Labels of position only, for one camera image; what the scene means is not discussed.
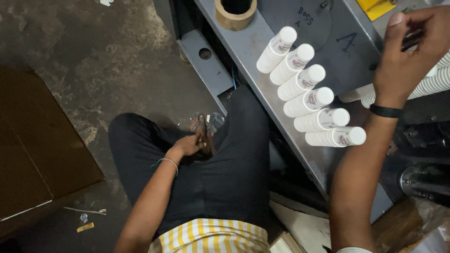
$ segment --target black wristband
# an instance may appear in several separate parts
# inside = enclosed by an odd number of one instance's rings
[[[401,115],[401,109],[377,106],[375,104],[370,106],[370,111],[381,117],[399,118]]]

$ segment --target white sleeve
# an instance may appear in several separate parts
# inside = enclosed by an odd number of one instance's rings
[[[348,247],[348,248],[343,248],[336,253],[372,253],[372,252],[368,251],[366,249],[363,249],[363,248]]]

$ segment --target hand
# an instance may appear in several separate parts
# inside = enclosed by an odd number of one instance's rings
[[[193,155],[204,147],[206,143],[202,142],[201,134],[196,133],[179,139],[167,153],[175,153],[183,157]]]
[[[394,14],[389,20],[381,63],[373,85],[375,104],[403,108],[409,95],[450,49],[450,6]],[[405,35],[418,28],[425,34],[414,51],[401,52]]]

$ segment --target silver bracelet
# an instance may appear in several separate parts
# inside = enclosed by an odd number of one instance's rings
[[[172,159],[169,159],[169,158],[161,158],[161,159],[159,159],[157,162],[156,162],[156,164],[158,164],[160,161],[162,161],[162,160],[167,160],[167,161],[171,161],[172,163],[173,163],[173,165],[175,165],[175,168],[176,168],[176,174],[175,174],[175,176],[178,176],[178,165],[172,160]]]

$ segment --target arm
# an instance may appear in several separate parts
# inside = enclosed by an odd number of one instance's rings
[[[184,137],[178,140],[164,157],[171,159],[178,166],[184,156],[192,155],[206,145],[201,141],[199,134]],[[175,175],[175,165],[163,160],[136,201],[116,243],[115,253],[148,251],[166,212]]]
[[[381,63],[374,77],[375,104],[403,108],[405,101],[427,72],[448,52],[450,7],[396,14],[385,36]],[[422,24],[425,36],[413,52],[401,52],[409,26]],[[334,252],[345,247],[377,249],[370,227],[370,213],[384,157],[397,119],[371,114],[365,126],[366,142],[350,147],[334,174],[331,188],[330,230]]]

